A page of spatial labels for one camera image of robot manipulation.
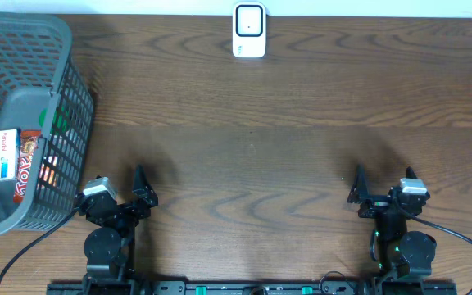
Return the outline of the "orange snack packet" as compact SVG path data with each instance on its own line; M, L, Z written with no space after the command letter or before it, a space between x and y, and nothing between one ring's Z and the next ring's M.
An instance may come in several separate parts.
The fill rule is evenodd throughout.
M54 169L57 168L59 157L48 156L46 160L47 160L47 163L41 165L40 179L44 181L45 183L50 184L53 187L56 187L57 182L59 180L59 176Z

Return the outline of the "green-lidded white jar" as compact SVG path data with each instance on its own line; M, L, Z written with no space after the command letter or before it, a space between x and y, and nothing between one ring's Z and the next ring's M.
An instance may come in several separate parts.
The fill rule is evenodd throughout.
M43 127L44 125L46 115L47 115L47 109L43 109L39 115L39 125L41 127ZM67 119L62 115L58 115L57 111L55 111L53 121L52 121L51 135L61 135L61 134L66 133L69 130L70 130L70 126Z

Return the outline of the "orange Top chocolate bar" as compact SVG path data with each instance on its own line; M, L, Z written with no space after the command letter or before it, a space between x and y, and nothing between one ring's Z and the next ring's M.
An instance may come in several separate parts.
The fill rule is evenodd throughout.
M16 204L20 204L24 200L27 184L30 179L30 170L34 151L38 147L38 139L40 135L40 130L23 130L20 132L18 170L16 174L15 191L12 199Z

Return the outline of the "white Panadol medicine box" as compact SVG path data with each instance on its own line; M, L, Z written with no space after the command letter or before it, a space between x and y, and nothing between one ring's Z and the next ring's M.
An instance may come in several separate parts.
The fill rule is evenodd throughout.
M16 177L18 130L0 130L0 181Z

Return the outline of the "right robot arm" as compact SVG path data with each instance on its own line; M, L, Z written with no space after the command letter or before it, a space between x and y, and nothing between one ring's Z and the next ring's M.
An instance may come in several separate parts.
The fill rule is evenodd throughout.
M384 195L370 193L365 170L356 168L347 201L360 206L360 218L374 220L370 256L379 264L379 274L359 283L358 294L425 293L424 278L432 273L437 243L428 234L410 231L407 221L422 212L429 198L424 181L411 167Z

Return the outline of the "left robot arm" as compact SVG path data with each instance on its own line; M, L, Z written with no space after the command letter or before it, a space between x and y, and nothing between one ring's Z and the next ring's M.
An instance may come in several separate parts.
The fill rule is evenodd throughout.
M118 203L111 181L98 176L78 195L78 214L98 227L84 242L87 265L83 294L152 293L151 284L134 270L136 227L158 206L158 197L142 166L136 167L132 193L134 200Z

